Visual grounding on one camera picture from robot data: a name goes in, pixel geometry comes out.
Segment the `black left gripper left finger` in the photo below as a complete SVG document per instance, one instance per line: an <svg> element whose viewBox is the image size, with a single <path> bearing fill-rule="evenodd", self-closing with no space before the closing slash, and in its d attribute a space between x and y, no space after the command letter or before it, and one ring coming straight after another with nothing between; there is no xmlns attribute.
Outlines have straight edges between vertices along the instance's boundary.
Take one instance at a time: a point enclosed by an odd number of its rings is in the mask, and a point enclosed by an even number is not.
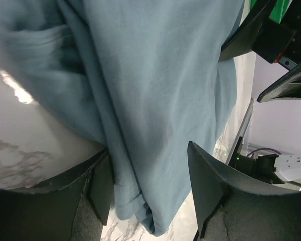
<svg viewBox="0 0 301 241"><path fill-rule="evenodd" d="M108 150L31 188L0 189L0 240L100 240L113 195Z"/></svg>

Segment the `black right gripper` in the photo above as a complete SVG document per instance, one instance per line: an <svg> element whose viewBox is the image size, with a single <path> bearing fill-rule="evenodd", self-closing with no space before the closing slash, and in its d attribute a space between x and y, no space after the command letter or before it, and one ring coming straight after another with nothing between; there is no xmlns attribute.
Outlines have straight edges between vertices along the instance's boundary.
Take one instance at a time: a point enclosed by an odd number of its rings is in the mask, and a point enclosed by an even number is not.
<svg viewBox="0 0 301 241"><path fill-rule="evenodd" d="M219 61L225 61L253 50L268 63L278 63L288 70L259 95L259 103L301 99L301 0L291 2L280 23L268 19L276 2L257 0L222 45L219 57Z"/></svg>

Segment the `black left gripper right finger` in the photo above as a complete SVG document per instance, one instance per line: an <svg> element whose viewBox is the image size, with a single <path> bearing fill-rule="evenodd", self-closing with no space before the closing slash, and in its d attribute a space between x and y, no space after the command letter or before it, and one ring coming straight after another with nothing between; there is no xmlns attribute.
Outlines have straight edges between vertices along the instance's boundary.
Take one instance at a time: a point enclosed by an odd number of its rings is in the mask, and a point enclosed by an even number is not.
<svg viewBox="0 0 301 241"><path fill-rule="evenodd" d="M301 240L301 192L247 176L188 143L196 240Z"/></svg>

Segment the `blue grey t shirt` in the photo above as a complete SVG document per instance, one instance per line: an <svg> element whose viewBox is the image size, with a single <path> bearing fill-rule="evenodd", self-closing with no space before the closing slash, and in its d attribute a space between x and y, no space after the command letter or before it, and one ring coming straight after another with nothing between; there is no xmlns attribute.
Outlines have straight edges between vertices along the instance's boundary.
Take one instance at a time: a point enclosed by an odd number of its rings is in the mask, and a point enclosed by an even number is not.
<svg viewBox="0 0 301 241"><path fill-rule="evenodd" d="M115 208L153 236L190 193L187 144L211 152L236 102L222 45L244 1L0 1L0 66L105 144Z"/></svg>

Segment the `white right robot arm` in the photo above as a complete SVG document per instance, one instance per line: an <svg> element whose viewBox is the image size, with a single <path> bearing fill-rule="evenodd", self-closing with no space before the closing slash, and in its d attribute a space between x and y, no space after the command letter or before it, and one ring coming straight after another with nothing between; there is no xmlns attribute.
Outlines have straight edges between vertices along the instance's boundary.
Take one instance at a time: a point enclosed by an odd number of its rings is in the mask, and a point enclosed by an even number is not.
<svg viewBox="0 0 301 241"><path fill-rule="evenodd" d="M276 1L257 1L240 27L227 40L220 60L255 52L269 63L277 63L287 73L264 90L257 101L278 99L301 100L301 1L292 1L280 22L270 18ZM256 156L240 153L243 137L253 113L250 104L237 133L227 165L269 184L298 185L301 179L301 155L285 155L277 151Z"/></svg>

